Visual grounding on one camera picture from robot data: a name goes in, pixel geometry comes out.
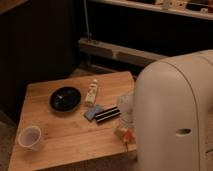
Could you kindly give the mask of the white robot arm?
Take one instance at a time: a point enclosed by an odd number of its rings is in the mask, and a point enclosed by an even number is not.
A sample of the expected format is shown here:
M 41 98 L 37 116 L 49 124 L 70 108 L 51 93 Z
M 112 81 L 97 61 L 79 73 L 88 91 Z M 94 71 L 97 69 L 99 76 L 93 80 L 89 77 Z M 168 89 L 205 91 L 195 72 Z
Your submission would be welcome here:
M 141 171 L 207 171 L 213 50 L 165 58 L 138 76 L 133 114 Z

